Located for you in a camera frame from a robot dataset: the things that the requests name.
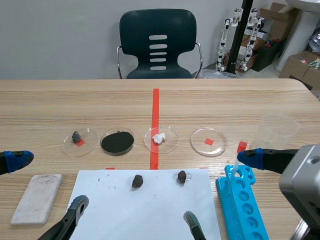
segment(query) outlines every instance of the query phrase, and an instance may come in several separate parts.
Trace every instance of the chair backrest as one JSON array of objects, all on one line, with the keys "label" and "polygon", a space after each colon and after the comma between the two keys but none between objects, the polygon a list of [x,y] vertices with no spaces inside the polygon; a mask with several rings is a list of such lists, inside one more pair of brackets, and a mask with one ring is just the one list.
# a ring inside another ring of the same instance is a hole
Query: chair backrest
[{"label": "chair backrest", "polygon": [[[120,20],[124,54],[138,58],[127,78],[191,78],[178,56],[195,48],[197,23],[184,9],[148,9],[125,13]],[[164,66],[164,70],[153,70]]]}]

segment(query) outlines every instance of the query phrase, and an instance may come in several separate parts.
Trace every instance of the red cap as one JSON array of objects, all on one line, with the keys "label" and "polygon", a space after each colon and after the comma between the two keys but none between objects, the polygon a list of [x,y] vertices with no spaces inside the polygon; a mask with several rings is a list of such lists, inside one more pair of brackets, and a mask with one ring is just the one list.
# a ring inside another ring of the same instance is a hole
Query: red cap
[{"label": "red cap", "polygon": [[237,153],[240,153],[240,152],[246,150],[247,144],[248,144],[248,143],[247,143],[246,140],[241,140],[241,141],[239,142],[238,149],[237,149],[236,152],[237,152]]}]

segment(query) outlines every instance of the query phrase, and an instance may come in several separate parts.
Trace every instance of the wooden table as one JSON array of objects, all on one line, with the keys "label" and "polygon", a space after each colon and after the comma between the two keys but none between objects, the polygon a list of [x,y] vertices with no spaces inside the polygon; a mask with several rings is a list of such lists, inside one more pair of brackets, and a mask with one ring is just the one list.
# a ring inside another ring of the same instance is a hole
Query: wooden table
[{"label": "wooden table", "polygon": [[[320,103],[293,79],[173,79],[173,80],[0,80],[0,151],[29,150],[33,162],[0,176],[0,239],[36,240],[65,214],[79,170],[149,169],[150,152],[143,143],[151,127],[153,89],[160,89],[160,126],[179,135],[178,147],[160,154],[159,168],[207,167],[223,240],[224,218],[215,185],[233,164],[239,140],[252,140],[265,113],[282,112],[304,128],[290,148],[319,142]],[[135,146],[123,156],[109,156],[97,144],[90,154],[73,158],[61,149],[64,138],[79,128],[99,137],[113,127],[126,127]],[[212,127],[224,133],[225,152],[206,157],[193,150],[192,133]],[[62,174],[50,217],[45,225],[11,226],[14,211],[36,174]],[[253,186],[271,240],[288,240],[300,218],[278,187],[279,175],[255,170]]]}]

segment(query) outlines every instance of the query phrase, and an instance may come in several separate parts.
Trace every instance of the chair leg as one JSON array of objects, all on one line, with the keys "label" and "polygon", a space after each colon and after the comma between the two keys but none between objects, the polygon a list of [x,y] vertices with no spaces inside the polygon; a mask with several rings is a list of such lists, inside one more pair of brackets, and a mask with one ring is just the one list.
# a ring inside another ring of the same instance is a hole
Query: chair leg
[{"label": "chair leg", "polygon": [[203,64],[203,58],[202,58],[202,51],[201,51],[201,46],[200,46],[200,43],[195,43],[196,45],[198,45],[198,48],[199,48],[199,54],[200,54],[200,68],[199,68],[199,71],[196,73],[196,75],[194,76],[194,78],[196,79],[202,69],[202,64]]},{"label": "chair leg", "polygon": [[119,49],[121,49],[121,48],[122,48],[122,46],[118,46],[116,48],[116,59],[117,59],[116,64],[118,67],[118,73],[119,73],[120,79],[122,79],[122,75],[121,75],[121,71],[120,71],[120,60],[119,60]]}]

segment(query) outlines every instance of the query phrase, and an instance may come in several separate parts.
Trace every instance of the white tissue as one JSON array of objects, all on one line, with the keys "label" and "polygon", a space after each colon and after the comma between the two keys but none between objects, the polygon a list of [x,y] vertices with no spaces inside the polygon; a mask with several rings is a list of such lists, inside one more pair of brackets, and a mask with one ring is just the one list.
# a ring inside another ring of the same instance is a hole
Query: white tissue
[{"label": "white tissue", "polygon": [[161,144],[162,141],[166,140],[166,135],[164,133],[160,133],[160,134],[156,134],[152,137],[152,140],[156,143],[156,144]]}]

